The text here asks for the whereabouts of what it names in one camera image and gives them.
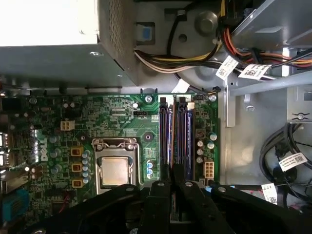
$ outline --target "yellow wire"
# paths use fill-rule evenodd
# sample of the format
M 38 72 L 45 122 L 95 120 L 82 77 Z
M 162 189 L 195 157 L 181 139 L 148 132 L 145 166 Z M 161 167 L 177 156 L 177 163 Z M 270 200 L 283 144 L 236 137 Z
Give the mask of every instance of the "yellow wire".
M 220 11 L 220 15 L 221 16 L 225 16 L 225 2 L 224 0 L 222 0 L 221 2 L 221 11 Z M 220 49 L 220 47 L 222 46 L 221 42 L 218 42 L 219 45 L 216 49 L 216 52 L 218 52 L 218 50 Z M 198 60 L 202 60 L 205 59 L 211 52 L 208 52 L 204 55 L 200 55 L 197 57 L 193 57 L 193 58 L 154 58 L 157 59 L 159 61 L 169 61 L 169 62 L 182 62 L 182 61 L 198 61 Z

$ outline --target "ventilated metal panel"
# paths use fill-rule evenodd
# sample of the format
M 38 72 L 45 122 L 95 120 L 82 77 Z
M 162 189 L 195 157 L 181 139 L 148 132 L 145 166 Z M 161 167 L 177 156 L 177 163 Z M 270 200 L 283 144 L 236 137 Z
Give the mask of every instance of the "ventilated metal panel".
M 135 3 L 133 0 L 101 0 L 99 11 L 101 44 L 136 83 Z

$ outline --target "white label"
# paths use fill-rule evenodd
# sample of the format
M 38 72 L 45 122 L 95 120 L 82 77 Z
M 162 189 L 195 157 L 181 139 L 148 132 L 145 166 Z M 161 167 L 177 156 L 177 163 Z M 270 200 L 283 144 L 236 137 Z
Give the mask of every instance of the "white label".
M 266 201 L 277 205 L 277 192 L 275 185 L 272 184 L 263 184 L 261 185 L 262 192 Z
M 226 80 L 237 65 L 238 62 L 231 56 L 228 56 L 221 64 L 215 75 L 223 80 Z
M 172 94 L 183 94 L 186 93 L 187 90 L 189 89 L 190 85 L 185 82 L 183 79 L 180 79 L 176 87 L 172 90 Z
M 250 64 L 238 77 L 259 80 L 270 67 L 271 65 Z
M 290 155 L 289 157 L 283 159 L 282 161 L 279 162 L 279 165 L 282 171 L 285 172 L 305 162 L 307 162 L 307 159 L 306 157 L 304 157 L 303 153 L 297 153 L 297 154 Z

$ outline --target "blue ram slot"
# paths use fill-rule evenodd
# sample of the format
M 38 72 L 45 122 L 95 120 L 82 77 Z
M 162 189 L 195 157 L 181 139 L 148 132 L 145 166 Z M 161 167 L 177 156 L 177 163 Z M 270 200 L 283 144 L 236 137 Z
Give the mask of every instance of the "blue ram slot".
M 9 222 L 27 211 L 29 193 L 24 189 L 19 189 L 15 193 L 6 196 L 2 202 L 2 220 Z
M 193 111 L 187 112 L 187 154 L 185 158 L 185 178 L 193 180 Z

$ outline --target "screw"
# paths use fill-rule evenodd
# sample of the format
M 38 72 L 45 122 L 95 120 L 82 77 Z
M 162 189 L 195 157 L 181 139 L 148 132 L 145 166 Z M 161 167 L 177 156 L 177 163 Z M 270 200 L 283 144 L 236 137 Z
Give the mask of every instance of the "screw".
M 46 230 L 41 228 L 33 231 L 31 234 L 46 234 Z
M 35 97 L 31 97 L 29 99 L 29 103 L 32 104 L 32 105 L 35 105 L 37 103 L 37 99 Z
M 128 145 L 128 150 L 133 150 L 134 146 L 133 145 Z
M 304 118 L 304 115 L 303 114 L 298 114 L 298 119 L 299 120 L 302 120 Z
M 186 182 L 186 183 L 185 183 L 185 186 L 186 186 L 186 187 L 192 187 L 193 184 L 192 184 L 191 182 Z
M 102 145 L 97 145 L 97 150 L 102 150 L 103 146 Z
M 247 106 L 246 107 L 246 111 L 253 112 L 254 111 L 254 106 Z
M 218 188 L 218 191 L 219 191 L 219 192 L 222 192 L 222 193 L 225 193 L 225 192 L 226 192 L 226 189 L 223 188 L 223 187 L 219 187 L 219 188 Z
M 145 101 L 146 101 L 147 103 L 151 103 L 151 102 L 153 101 L 153 97 L 152 97 L 151 95 L 147 95 L 147 96 L 145 97 Z
M 96 52 L 96 51 L 92 51 L 89 53 L 90 55 L 94 56 L 94 57 L 101 57 L 104 54 L 100 53 L 100 52 Z
M 211 95 L 209 96 L 210 101 L 216 101 L 216 95 Z

